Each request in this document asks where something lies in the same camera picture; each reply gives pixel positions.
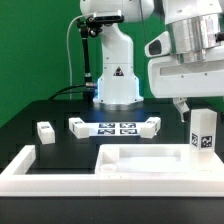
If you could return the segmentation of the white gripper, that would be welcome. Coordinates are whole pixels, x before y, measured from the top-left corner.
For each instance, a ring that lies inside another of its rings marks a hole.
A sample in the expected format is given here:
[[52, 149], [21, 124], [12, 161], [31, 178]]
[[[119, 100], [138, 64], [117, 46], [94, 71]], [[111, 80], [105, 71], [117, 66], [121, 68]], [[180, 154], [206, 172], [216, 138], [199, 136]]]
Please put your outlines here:
[[224, 96], [224, 58], [189, 64], [179, 64], [172, 56], [154, 58], [148, 76], [156, 98], [174, 98], [182, 122], [190, 113], [185, 97]]

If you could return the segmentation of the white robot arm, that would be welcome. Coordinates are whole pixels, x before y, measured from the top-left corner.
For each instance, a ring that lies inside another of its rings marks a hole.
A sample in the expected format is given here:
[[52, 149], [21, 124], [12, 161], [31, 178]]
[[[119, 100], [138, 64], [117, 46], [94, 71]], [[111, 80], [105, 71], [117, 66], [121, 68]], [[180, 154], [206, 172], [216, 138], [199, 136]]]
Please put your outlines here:
[[80, 9], [87, 34], [101, 37], [96, 106], [117, 110], [143, 101], [133, 70], [133, 41], [118, 24], [153, 13], [166, 25], [145, 46], [153, 95], [171, 98], [180, 114], [188, 111], [188, 97], [224, 96], [224, 0], [80, 0]]

